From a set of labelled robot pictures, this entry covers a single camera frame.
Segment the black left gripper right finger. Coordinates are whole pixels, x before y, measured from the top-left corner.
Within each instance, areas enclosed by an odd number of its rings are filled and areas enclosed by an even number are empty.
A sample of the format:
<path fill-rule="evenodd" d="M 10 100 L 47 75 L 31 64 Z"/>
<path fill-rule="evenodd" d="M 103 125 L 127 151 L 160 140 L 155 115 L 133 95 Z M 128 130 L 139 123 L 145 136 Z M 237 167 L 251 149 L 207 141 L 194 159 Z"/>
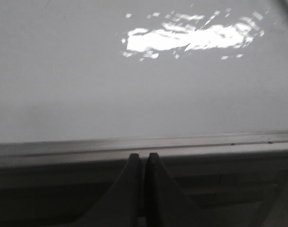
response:
<path fill-rule="evenodd" d="M 145 167 L 145 212 L 149 227 L 227 227 L 229 214 L 205 209 L 184 191 L 209 194 L 215 177 L 190 176 L 175 180 L 158 153 L 150 153 Z"/>

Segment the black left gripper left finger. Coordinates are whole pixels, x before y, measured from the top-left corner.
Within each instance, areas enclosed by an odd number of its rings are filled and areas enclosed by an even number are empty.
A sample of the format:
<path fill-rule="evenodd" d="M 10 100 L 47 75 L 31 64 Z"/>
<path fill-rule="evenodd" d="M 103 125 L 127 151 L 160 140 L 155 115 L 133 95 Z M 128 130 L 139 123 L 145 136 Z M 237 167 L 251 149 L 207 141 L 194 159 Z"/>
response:
<path fill-rule="evenodd" d="M 142 189 L 142 163 L 131 154 L 107 193 L 72 227 L 136 227 Z"/>

